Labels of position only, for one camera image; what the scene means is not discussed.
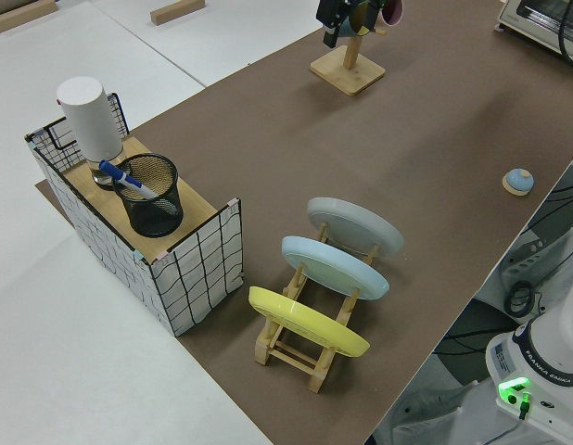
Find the green light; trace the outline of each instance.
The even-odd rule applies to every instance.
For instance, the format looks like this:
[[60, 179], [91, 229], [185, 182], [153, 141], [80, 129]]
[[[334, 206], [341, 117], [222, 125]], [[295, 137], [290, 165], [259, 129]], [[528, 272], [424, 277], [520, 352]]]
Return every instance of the green light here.
[[502, 391], [513, 387], [526, 387], [527, 385], [529, 385], [529, 379], [527, 377], [518, 377], [500, 383], [499, 390]]
[[528, 385], [529, 379], [527, 377], [518, 377], [512, 380], [507, 380], [506, 382], [499, 384], [499, 395], [504, 401], [507, 401], [512, 389], [519, 391]]

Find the wire grid basket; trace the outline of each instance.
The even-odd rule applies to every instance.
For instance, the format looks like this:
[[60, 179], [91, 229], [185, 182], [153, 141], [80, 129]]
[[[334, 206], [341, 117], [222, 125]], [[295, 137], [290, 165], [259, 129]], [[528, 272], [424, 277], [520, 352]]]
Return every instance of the wire grid basket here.
[[[120, 100], [108, 96], [120, 137], [129, 134]], [[243, 284], [241, 201], [215, 215], [149, 264], [66, 179], [84, 158], [66, 118], [25, 136], [56, 198], [84, 243], [174, 336], [201, 322]]]

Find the marker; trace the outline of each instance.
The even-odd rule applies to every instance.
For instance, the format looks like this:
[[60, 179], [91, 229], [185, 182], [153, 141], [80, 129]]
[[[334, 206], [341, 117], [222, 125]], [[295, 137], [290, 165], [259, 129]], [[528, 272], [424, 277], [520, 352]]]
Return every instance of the marker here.
[[106, 160], [99, 162], [99, 170], [111, 176], [118, 183], [133, 190], [144, 199], [154, 199], [159, 196], [146, 185], [142, 184], [140, 181], [134, 179], [132, 176]]

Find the yellow plate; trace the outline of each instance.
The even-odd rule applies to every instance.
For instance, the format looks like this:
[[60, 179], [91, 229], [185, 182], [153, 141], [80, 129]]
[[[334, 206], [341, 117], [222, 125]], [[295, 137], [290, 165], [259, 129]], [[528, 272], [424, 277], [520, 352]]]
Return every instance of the yellow plate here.
[[348, 357], [360, 357], [369, 343], [322, 313], [261, 287], [249, 288], [249, 304], [286, 329]]

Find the black mesh pen holder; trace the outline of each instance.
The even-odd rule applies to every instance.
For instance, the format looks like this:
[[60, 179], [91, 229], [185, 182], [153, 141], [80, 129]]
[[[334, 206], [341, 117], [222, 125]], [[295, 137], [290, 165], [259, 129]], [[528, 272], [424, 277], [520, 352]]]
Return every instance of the black mesh pen holder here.
[[156, 238], [173, 232], [182, 223], [184, 211], [177, 190], [177, 169], [161, 155], [143, 154], [123, 161], [118, 168], [157, 194], [144, 198], [125, 185], [113, 189], [123, 202], [132, 228], [142, 236]]

